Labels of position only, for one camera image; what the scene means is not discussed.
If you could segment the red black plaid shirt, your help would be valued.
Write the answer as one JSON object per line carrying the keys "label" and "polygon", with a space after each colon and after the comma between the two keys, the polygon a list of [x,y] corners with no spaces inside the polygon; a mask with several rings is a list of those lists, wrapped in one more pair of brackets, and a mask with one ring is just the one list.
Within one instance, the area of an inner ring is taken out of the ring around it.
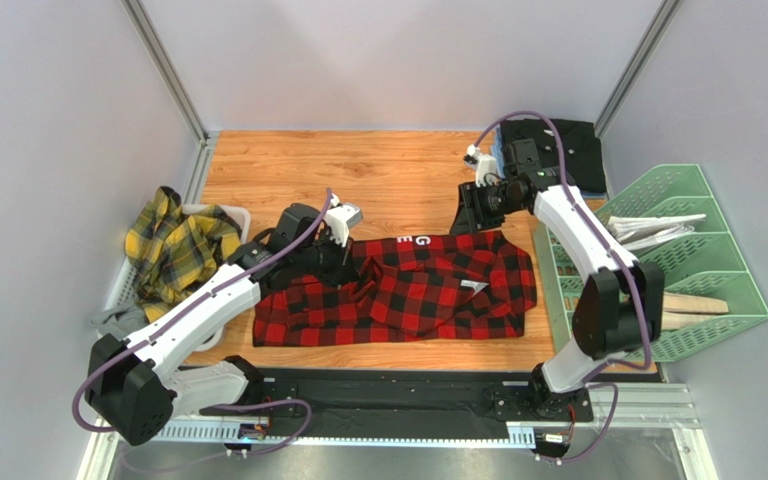
{"label": "red black plaid shirt", "polygon": [[530,255],[499,231],[358,241],[357,279],[308,275],[255,307],[256,347],[521,337],[537,304]]}

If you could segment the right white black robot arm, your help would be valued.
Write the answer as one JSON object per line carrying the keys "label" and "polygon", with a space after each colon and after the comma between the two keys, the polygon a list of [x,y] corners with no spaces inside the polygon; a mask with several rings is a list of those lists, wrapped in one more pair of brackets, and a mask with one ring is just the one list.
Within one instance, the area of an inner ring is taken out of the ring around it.
{"label": "right white black robot arm", "polygon": [[611,364],[626,364],[636,350],[648,368],[662,330],[662,269],[622,246],[587,207],[565,164],[541,164],[534,141],[509,145],[503,163],[471,144],[464,161],[475,178],[458,187],[451,234],[491,230],[507,215],[527,211],[560,242],[583,282],[570,339],[532,371],[531,415],[554,419],[569,412],[589,380]]}

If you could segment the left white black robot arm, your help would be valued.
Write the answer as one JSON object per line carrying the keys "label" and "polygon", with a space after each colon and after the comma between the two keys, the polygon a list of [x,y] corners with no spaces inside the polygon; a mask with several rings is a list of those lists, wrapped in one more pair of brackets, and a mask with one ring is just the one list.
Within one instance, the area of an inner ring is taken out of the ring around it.
{"label": "left white black robot arm", "polygon": [[294,203],[277,225],[241,245],[194,294],[150,325],[118,339],[106,334],[89,358],[73,401],[86,402],[107,431],[132,446],[153,439],[172,419],[204,409],[258,407],[262,374],[238,355],[207,367],[183,362],[230,320],[305,275],[337,287],[356,276],[350,230],[363,219],[351,203],[319,208]]}

